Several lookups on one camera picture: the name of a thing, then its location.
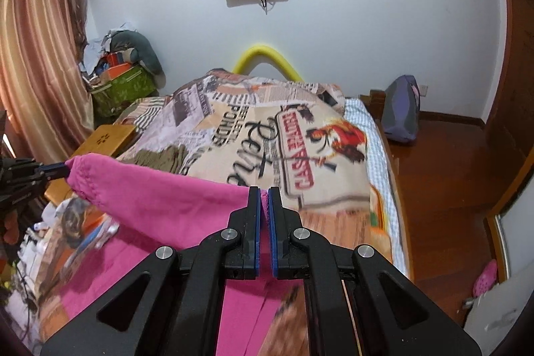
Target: clutter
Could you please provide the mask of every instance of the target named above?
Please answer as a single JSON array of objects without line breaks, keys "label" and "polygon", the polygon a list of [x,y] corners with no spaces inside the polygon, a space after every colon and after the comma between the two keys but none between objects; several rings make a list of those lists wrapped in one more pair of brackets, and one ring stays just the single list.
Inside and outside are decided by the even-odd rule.
[{"label": "clutter", "polygon": [[100,77],[97,74],[93,74],[89,79],[86,79],[85,81],[89,84],[89,89],[96,88],[97,86],[101,85]]},{"label": "clutter", "polygon": [[111,38],[110,51],[118,52],[130,48],[137,50],[139,64],[150,74],[156,75],[163,71],[156,52],[144,35],[139,32],[121,31]]},{"label": "clutter", "polygon": [[36,224],[34,224],[34,231],[37,231],[37,232],[48,230],[48,228],[50,227],[45,222],[37,222]]},{"label": "clutter", "polygon": [[102,83],[108,83],[110,80],[119,77],[122,73],[126,73],[128,70],[130,70],[131,67],[131,64],[128,64],[127,62],[123,64],[109,65],[110,67],[104,70],[100,75],[100,80]]},{"label": "clutter", "polygon": [[55,208],[55,205],[49,202],[41,213],[41,219],[49,227],[54,225],[55,219],[58,213],[58,209]]},{"label": "clutter", "polygon": [[47,232],[43,266],[35,281],[40,295],[68,282],[87,253],[100,249],[118,230],[115,220],[81,198],[64,201],[60,207],[63,204],[65,211]]},{"label": "clutter", "polygon": [[16,279],[19,283],[10,294],[5,311],[10,317],[10,326],[20,341],[28,349],[31,349],[32,354],[38,355],[42,342],[39,336],[37,303],[30,294],[28,294],[28,297],[26,296],[25,281],[18,275],[15,275],[13,279]]},{"label": "clutter", "polygon": [[123,50],[119,52],[122,55],[122,59],[124,62],[129,62],[130,64],[135,64],[136,62],[139,62],[139,52],[137,49],[130,47],[129,49]]},{"label": "clutter", "polygon": [[106,56],[106,60],[107,60],[107,63],[109,64],[109,67],[115,67],[115,66],[117,66],[119,64],[123,64],[124,63],[122,61],[122,54],[119,53],[119,52],[109,53]]},{"label": "clutter", "polygon": [[[106,80],[113,68],[105,71],[101,77]],[[134,100],[147,97],[154,91],[156,86],[150,75],[140,65],[134,65],[90,93],[97,113],[102,117],[111,117],[119,115]]]},{"label": "clutter", "polygon": [[97,65],[97,67],[94,69],[95,74],[101,76],[104,71],[106,71],[109,68],[109,64],[107,62],[101,62]]},{"label": "clutter", "polygon": [[83,63],[80,63],[79,69],[85,71],[89,76],[92,75],[104,54],[105,50],[102,47],[102,38],[95,38],[89,41],[83,51]]},{"label": "clutter", "polygon": [[38,295],[35,283],[37,281],[39,268],[41,267],[44,248],[45,241],[31,228],[27,228],[24,239],[17,252],[19,261],[15,266],[15,272],[19,276],[25,277],[26,290],[31,295],[34,295],[34,297]]},{"label": "clutter", "polygon": [[107,51],[118,51],[117,49],[111,49],[111,38],[114,37],[115,34],[118,32],[124,32],[124,31],[132,31],[135,32],[137,29],[130,23],[125,22],[120,27],[115,27],[113,29],[110,29],[109,32],[106,34],[106,36],[103,38],[102,41],[102,47]]}]

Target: pink slipper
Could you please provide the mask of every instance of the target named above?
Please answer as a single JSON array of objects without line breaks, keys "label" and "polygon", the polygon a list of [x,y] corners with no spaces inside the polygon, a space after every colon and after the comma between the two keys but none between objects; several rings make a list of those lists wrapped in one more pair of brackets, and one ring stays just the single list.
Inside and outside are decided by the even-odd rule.
[{"label": "pink slipper", "polygon": [[473,297],[478,297],[489,291],[497,281],[497,260],[491,260],[484,271],[477,278],[473,287]]}]

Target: green storage box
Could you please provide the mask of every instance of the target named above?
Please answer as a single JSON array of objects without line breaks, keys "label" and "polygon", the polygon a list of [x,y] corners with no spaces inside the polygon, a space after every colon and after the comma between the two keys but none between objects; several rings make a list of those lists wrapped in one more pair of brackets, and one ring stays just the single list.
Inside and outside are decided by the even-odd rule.
[{"label": "green storage box", "polygon": [[105,85],[91,91],[98,115],[119,115],[125,106],[138,98],[147,97],[156,90],[150,74],[139,64]]}]

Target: yellow foam noodle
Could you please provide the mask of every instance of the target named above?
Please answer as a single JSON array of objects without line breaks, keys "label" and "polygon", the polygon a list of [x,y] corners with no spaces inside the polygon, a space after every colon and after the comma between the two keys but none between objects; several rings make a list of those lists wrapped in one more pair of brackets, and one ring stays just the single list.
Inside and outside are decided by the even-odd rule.
[{"label": "yellow foam noodle", "polygon": [[292,82],[304,82],[300,75],[295,71],[289,62],[272,47],[265,45],[255,45],[246,50],[237,61],[236,66],[233,69],[235,74],[249,74],[250,61],[256,56],[266,56],[274,62],[276,68],[282,75]]}]

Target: wooden floor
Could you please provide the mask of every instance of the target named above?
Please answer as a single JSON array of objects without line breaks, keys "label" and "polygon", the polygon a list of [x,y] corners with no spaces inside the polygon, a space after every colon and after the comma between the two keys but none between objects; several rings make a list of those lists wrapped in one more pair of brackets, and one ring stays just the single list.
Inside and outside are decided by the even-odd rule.
[{"label": "wooden floor", "polygon": [[416,285],[463,324],[462,301],[491,260],[484,216],[513,176],[478,126],[421,121],[415,145],[390,143],[398,159]]}]

